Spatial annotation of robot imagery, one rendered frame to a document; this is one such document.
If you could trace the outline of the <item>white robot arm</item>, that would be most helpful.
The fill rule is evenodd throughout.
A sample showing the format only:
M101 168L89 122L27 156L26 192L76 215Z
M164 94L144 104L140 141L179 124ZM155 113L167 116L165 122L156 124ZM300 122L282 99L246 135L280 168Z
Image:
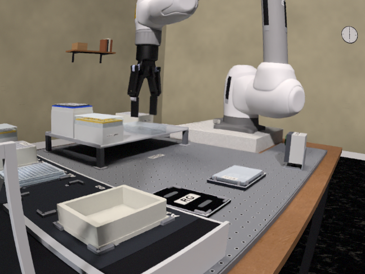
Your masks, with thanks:
M192 16L198 1L137 0L135 45L160 46L162 27ZM257 69L250 65L230 69L224 86L224 117L214 118L214 129L254 134L265 130L259 115L286 118L304 107L304 89L288 64L286 0L261 0L261 10L263 63Z

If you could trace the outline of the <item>black flat nest plate labelled rg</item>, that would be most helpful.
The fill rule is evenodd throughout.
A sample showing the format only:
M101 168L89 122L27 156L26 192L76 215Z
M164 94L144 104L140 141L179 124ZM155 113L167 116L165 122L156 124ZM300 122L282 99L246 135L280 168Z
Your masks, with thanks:
M166 198L167 206L206 218L231 203L231 199L227 197L193 191L177 185L171 185L151 194Z

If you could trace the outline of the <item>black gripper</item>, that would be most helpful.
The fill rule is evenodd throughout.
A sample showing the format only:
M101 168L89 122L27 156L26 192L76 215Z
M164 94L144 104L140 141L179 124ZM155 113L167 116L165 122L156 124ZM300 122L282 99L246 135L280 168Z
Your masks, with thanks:
M127 91L131 100L131 117L139 117L138 96L145 78L148 80L151 94L149 114L157 115L157 99L161 94L161 67L155 67L155 61L158 60L158 48L158 46L137 46L136 48L138 63L131 66Z

